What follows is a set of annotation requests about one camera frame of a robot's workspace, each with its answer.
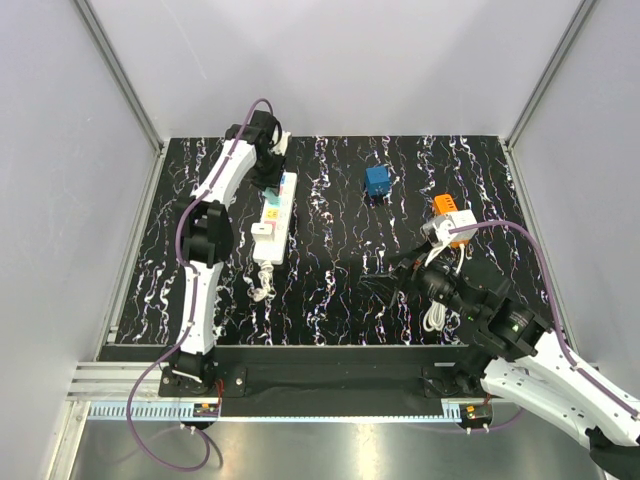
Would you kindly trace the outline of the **white multicolour power strip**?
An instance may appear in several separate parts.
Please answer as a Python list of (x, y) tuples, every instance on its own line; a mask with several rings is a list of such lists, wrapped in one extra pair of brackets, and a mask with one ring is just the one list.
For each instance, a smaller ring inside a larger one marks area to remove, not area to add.
[(279, 266), (284, 261), (297, 180), (298, 175), (296, 173), (284, 172), (279, 186), (272, 188), (278, 192), (280, 197), (280, 206), (278, 208), (266, 204), (264, 199), (260, 220), (257, 223), (272, 223), (276, 230), (274, 239), (271, 242), (254, 241), (252, 256), (257, 264), (269, 262), (271, 265)]

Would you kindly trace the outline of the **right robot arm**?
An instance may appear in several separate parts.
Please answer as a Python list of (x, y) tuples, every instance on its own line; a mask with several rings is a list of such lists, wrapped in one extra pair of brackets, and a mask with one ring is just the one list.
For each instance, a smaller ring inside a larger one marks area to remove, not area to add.
[(552, 320), (513, 297), (490, 261), (455, 268), (433, 251), (415, 250), (360, 282), (385, 303), (416, 293), (459, 316), (457, 335), (471, 351), (453, 372), (460, 393), (483, 390), (511, 401), (564, 431), (606, 473), (638, 478), (638, 398), (580, 359)]

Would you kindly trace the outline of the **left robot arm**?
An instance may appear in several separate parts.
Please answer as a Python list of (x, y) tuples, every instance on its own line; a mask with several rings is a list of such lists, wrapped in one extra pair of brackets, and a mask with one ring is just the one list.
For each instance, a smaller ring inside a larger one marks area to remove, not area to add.
[(212, 170), (180, 205), (175, 250), (184, 274), (184, 302), (177, 346), (167, 362), (172, 380), (193, 395), (206, 395), (217, 383), (214, 310), (219, 278), (235, 241), (229, 208), (243, 180), (259, 189), (266, 208), (275, 212), (252, 232), (262, 275), (253, 296), (262, 300), (273, 292), (272, 270), (284, 259), (297, 181), (285, 169), (289, 140), (271, 110), (251, 109), (243, 123), (227, 129)]

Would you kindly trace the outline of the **orange power strip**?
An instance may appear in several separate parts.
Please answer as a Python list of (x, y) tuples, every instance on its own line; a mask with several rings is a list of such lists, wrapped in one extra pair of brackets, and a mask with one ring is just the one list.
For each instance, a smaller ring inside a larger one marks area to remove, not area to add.
[(433, 201), (435, 235), (439, 243), (449, 243), (453, 248), (468, 245), (476, 230), (474, 228), (458, 233), (451, 230), (467, 227), (476, 223), (473, 212), (469, 209), (459, 210), (449, 194), (437, 195)]

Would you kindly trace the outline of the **blue cube socket adapter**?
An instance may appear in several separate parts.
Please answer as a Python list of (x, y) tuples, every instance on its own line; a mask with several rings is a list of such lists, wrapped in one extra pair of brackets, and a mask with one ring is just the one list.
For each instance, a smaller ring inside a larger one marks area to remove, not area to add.
[(364, 190), (370, 198), (384, 197), (391, 189), (389, 171), (380, 165), (365, 169)]

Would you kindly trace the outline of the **white usb charger plug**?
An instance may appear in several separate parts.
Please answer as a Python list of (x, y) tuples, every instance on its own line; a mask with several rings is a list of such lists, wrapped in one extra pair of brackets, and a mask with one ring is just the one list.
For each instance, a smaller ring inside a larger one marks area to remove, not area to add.
[(251, 227), (251, 235), (255, 242), (271, 242), (274, 239), (275, 230), (272, 223), (254, 223)]

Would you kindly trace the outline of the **teal charger plug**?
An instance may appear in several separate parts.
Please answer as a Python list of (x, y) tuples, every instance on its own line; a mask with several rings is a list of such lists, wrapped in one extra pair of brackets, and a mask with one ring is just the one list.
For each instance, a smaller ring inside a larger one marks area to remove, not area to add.
[(280, 197), (277, 191), (274, 191), (272, 188), (266, 188), (263, 192), (263, 196), (265, 199), (265, 203), (269, 204), (275, 208), (280, 206)]

